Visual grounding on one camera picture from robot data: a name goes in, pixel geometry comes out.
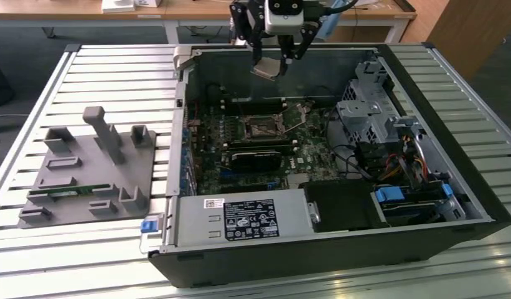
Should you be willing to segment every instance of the blue plastic tab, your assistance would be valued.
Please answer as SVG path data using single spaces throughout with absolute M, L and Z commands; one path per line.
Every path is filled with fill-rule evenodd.
M 382 201 L 386 200 L 386 199 L 384 198 L 384 195 L 382 195 L 382 193 L 381 193 L 380 190 L 376 190 L 376 191 L 374 191 L 374 197 L 377 198 L 377 202 L 382 202 Z
M 374 192 L 377 202 L 402 201 L 404 195 L 398 187 L 381 187 Z
M 446 197 L 450 197 L 454 193 L 452 192 L 450 185 L 449 184 L 442 184 L 441 189 L 445 192 Z
M 142 234 L 148 233 L 148 232 L 157 232 L 157 221 L 153 220 L 144 220 L 141 223 L 140 223 L 140 232 Z

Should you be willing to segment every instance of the gray plastic peg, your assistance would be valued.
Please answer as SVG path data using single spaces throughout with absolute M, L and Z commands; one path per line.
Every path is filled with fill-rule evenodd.
M 102 148 L 106 150 L 114 164 L 124 163 L 124 155 L 118 148 L 120 137 L 104 121 L 104 108 L 101 106 L 86 107 L 82 111 L 82 121 L 94 129 Z

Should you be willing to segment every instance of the robotic arm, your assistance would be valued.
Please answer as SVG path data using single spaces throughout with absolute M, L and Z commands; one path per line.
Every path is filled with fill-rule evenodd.
M 252 49 L 253 73 L 273 79 L 286 72 L 292 59 L 301 59 L 321 26 L 320 18 L 348 10 L 357 0 L 337 8 L 324 7 L 316 0 L 233 0 L 229 5 L 236 36 Z M 301 43 L 293 44 L 293 34 Z M 262 57 L 262 39 L 276 37 L 280 60 Z

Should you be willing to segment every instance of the warning label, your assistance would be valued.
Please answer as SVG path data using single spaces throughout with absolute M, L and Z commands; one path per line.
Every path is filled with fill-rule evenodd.
M 228 241 L 277 237 L 273 199 L 225 202 L 224 226 Z

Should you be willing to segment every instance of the motherboard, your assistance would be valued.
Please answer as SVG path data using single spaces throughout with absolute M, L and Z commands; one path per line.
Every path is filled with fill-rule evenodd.
M 201 110 L 188 121 L 198 195 L 297 189 L 338 178 L 322 132 L 328 110 L 313 101 L 250 107 L 230 99 Z

